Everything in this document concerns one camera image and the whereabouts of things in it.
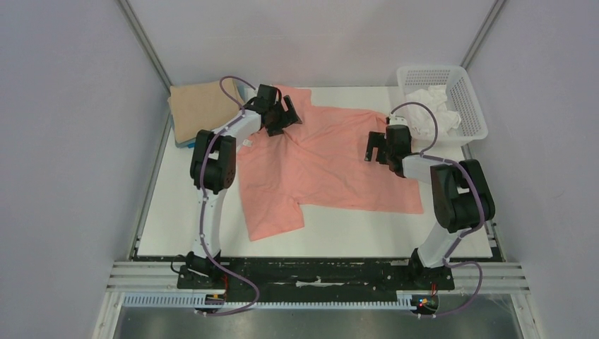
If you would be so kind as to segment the right aluminium frame post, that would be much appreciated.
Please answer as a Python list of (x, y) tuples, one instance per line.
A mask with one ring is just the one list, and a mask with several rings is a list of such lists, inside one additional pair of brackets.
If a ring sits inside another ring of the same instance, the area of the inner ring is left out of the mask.
[(505, 5), (508, 3), (507, 0), (495, 0), (488, 11), (485, 19), (482, 22), (479, 30), (477, 31), (473, 41), (471, 42), (467, 52), (465, 53), (460, 66), (464, 69), (469, 69), (474, 59), (478, 55), (480, 48), (487, 39), (491, 29), (493, 28), (496, 20), (501, 15)]

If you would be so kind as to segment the aluminium frame post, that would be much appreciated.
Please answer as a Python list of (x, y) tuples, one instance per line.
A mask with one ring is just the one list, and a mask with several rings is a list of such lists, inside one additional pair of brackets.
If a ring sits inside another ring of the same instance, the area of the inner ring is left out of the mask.
[(142, 50), (144, 51), (146, 57), (151, 63), (154, 71), (158, 75), (163, 87), (166, 89), (168, 93), (170, 93), (170, 86), (172, 85), (172, 81), (170, 77), (167, 75), (167, 72), (162, 65), (162, 62), (153, 47), (152, 42), (150, 41), (146, 31), (143, 28), (143, 25), (136, 15), (136, 12), (128, 0), (116, 0), (116, 4), (119, 6), (121, 12), (123, 13), (126, 22), (129, 24), (130, 28), (133, 30), (133, 33), (141, 45)]
[(507, 0), (495, 0), (488, 11), (485, 19), (482, 22), (479, 30), (477, 31), (473, 41), (471, 42), (467, 52), (465, 53), (460, 66), (464, 69), (469, 69), (474, 59), (478, 55), (480, 48), (487, 39), (491, 29), (493, 28), (496, 20), (501, 15), (505, 5), (508, 3)]

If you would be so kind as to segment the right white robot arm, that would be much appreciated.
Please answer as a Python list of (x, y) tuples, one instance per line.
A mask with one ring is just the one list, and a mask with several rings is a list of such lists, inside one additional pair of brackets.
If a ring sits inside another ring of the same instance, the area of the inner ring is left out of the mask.
[(461, 240), (494, 217), (495, 204), (478, 160), (457, 162), (414, 153), (409, 128), (386, 127), (386, 162), (396, 175), (429, 184), (436, 222), (408, 262), (408, 279), (426, 288), (449, 271), (449, 259)]

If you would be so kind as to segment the beige folded t shirt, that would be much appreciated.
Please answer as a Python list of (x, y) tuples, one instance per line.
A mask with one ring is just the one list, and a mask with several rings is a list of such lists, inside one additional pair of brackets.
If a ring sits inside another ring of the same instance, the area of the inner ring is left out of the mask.
[(239, 112), (241, 96), (232, 79), (172, 86), (168, 103), (171, 110), (174, 140), (183, 148), (194, 142), (200, 130), (216, 129)]

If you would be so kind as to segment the white crumpled t shirt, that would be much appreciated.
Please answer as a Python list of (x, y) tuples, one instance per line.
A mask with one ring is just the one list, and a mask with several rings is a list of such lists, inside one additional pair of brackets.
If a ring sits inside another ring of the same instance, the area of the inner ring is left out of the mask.
[[(459, 127), (461, 116), (458, 112), (450, 110), (446, 103), (446, 85), (430, 85), (427, 89), (418, 89), (405, 96), (407, 102), (419, 102), (426, 106), (437, 121), (437, 136), (448, 136)], [(428, 111), (419, 105), (408, 105), (405, 108), (405, 118), (411, 132), (418, 137), (434, 137), (434, 121)]]

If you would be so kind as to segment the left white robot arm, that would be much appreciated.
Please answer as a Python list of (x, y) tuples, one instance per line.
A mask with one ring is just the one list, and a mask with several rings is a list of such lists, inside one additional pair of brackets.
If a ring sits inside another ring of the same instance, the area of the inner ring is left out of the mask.
[(213, 288), (223, 273), (258, 286), (218, 261), (223, 201), (235, 177), (252, 241), (303, 228), (303, 205), (394, 211), (393, 182), (360, 155), (367, 131), (384, 124), (378, 112), (313, 105), (307, 89), (261, 85), (221, 130), (199, 131), (190, 169), (201, 194), (195, 280)]

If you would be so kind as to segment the salmon pink t shirt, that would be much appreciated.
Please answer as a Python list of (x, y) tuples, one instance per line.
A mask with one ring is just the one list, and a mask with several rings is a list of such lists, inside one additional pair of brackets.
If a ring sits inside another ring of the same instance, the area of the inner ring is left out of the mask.
[(237, 181), (251, 241), (304, 227), (303, 205), (422, 214), (417, 181), (364, 158), (386, 117), (316, 106), (308, 89), (282, 87), (301, 119), (277, 136), (259, 131), (237, 153)]

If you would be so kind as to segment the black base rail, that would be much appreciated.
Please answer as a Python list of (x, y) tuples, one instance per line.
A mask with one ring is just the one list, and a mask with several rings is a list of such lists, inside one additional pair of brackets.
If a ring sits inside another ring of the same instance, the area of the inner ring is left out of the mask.
[(398, 291), (453, 290), (453, 274), (413, 280), (403, 258), (217, 257), (189, 254), (177, 288), (215, 290), (228, 302), (391, 302)]

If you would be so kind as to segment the left aluminium frame post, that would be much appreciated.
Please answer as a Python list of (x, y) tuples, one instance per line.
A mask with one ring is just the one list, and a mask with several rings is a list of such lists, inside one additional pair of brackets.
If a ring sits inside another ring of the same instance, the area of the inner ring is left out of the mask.
[(136, 15), (136, 12), (128, 0), (116, 0), (116, 4), (119, 6), (121, 12), (123, 13), (126, 22), (129, 24), (130, 28), (133, 30), (133, 33), (141, 45), (142, 50), (144, 51), (146, 57), (151, 63), (154, 71), (158, 75), (163, 87), (166, 89), (168, 93), (170, 93), (170, 86), (172, 85), (172, 81), (170, 77), (167, 75), (167, 72), (162, 65), (162, 62), (153, 47), (152, 42), (150, 41), (146, 31), (143, 28), (143, 25)]

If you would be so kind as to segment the white plastic laundry basket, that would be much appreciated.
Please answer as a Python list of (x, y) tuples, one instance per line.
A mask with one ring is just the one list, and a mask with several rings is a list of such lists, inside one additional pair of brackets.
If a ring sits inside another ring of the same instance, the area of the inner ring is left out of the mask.
[[(461, 147), (471, 141), (487, 137), (487, 125), (464, 68), (446, 65), (403, 66), (398, 68), (397, 78), (401, 104), (407, 102), (405, 96), (415, 90), (427, 89), (430, 85), (446, 85), (448, 96), (446, 105), (450, 110), (460, 114), (461, 124), (448, 136), (437, 137), (436, 145)], [(405, 117), (406, 107), (391, 115)], [(411, 132), (411, 129), (410, 134), (413, 143), (420, 147), (429, 146), (434, 139), (434, 137), (418, 137)]]

